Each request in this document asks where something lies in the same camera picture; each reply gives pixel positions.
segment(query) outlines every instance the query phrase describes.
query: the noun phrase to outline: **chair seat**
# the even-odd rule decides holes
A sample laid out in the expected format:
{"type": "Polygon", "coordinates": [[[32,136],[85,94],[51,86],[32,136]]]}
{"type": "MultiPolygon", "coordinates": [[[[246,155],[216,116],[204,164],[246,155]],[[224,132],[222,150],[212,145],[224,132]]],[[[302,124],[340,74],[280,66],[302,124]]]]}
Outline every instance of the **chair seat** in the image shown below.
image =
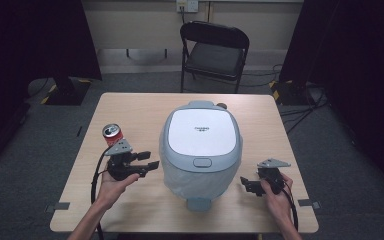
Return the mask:
{"type": "Polygon", "coordinates": [[[186,61],[186,70],[223,74],[235,78],[240,74],[242,58],[242,49],[196,43],[186,61]]]}

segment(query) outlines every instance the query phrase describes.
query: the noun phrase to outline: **chair backrest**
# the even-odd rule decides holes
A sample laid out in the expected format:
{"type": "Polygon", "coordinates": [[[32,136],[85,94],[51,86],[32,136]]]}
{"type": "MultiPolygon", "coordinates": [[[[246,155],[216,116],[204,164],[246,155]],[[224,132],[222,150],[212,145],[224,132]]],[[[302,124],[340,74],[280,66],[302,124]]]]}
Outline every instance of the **chair backrest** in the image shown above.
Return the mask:
{"type": "Polygon", "coordinates": [[[224,25],[192,21],[182,25],[180,36],[183,44],[186,40],[229,48],[249,48],[248,36],[240,29],[224,25]]]}

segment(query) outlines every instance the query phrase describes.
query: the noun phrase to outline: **wooden table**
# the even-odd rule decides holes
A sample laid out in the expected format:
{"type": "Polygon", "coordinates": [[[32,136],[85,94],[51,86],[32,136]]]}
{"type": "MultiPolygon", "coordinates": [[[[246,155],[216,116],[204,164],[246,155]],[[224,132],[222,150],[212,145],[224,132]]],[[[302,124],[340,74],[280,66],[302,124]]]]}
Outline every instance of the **wooden table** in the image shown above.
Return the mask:
{"type": "Polygon", "coordinates": [[[300,207],[297,203],[299,199],[308,199],[308,195],[271,96],[165,93],[102,95],[60,199],[60,202],[70,203],[69,209],[55,211],[51,229],[72,231],[88,210],[92,176],[100,155],[107,147],[102,136],[106,124],[117,123],[134,152],[152,152],[151,158],[141,164],[159,160],[159,136],[167,117],[175,108],[192,100],[225,103],[238,122],[244,141],[242,163],[227,191],[213,201],[210,211],[191,212],[187,210],[185,200],[176,197],[164,185],[160,165],[128,187],[102,218],[103,230],[142,233],[277,232],[265,207],[264,196],[246,192],[239,178],[257,180],[257,163],[273,157],[292,164],[281,171],[294,180],[292,192],[297,205],[299,231],[316,232],[318,223],[312,207],[300,207]]]}

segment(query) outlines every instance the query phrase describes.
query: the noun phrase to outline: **gray carpet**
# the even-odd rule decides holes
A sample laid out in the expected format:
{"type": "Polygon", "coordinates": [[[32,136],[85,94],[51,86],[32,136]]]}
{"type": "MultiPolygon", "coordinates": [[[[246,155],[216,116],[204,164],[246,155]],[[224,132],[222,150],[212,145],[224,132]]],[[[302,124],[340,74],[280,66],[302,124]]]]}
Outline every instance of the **gray carpet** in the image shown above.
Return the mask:
{"type": "MultiPolygon", "coordinates": [[[[81,106],[41,105],[52,80],[41,91],[45,80],[30,85],[31,93],[39,93],[26,100],[31,108],[25,122],[0,155],[0,240],[65,239],[68,236],[49,229],[52,214],[46,213],[45,208],[59,201],[102,93],[179,92],[180,87],[179,72],[107,74],[103,77],[103,82],[92,83],[81,106]]],[[[242,86],[239,93],[271,94],[264,84],[273,77],[246,75],[242,84],[254,86],[242,86]]],[[[231,93],[234,89],[233,85],[218,82],[193,82],[191,77],[186,87],[221,93],[231,93]]],[[[317,99],[322,90],[312,88],[311,92],[317,99]]],[[[279,106],[279,111],[287,114],[307,108],[279,106]]],[[[305,234],[304,238],[384,239],[383,174],[354,147],[346,125],[329,105],[313,111],[293,128],[299,116],[282,118],[290,120],[285,123],[285,129],[292,129],[289,140],[310,198],[321,205],[315,210],[319,231],[305,234]]],[[[106,239],[117,237],[116,234],[105,236],[106,239]]],[[[281,238],[278,234],[264,234],[263,239],[281,238]]]]}

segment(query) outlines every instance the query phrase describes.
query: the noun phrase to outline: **black chair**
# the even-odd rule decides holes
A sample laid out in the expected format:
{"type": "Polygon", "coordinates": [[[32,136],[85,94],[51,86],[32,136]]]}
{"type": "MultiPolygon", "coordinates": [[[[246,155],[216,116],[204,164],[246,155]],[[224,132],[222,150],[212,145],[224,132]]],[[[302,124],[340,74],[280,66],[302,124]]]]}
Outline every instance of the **black chair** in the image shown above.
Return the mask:
{"type": "Polygon", "coordinates": [[[182,79],[180,92],[184,89],[185,72],[223,80],[236,81],[238,93],[242,71],[248,54],[249,39],[235,27],[192,21],[180,29],[183,42],[182,79]],[[191,52],[188,42],[195,43],[191,52]]]}

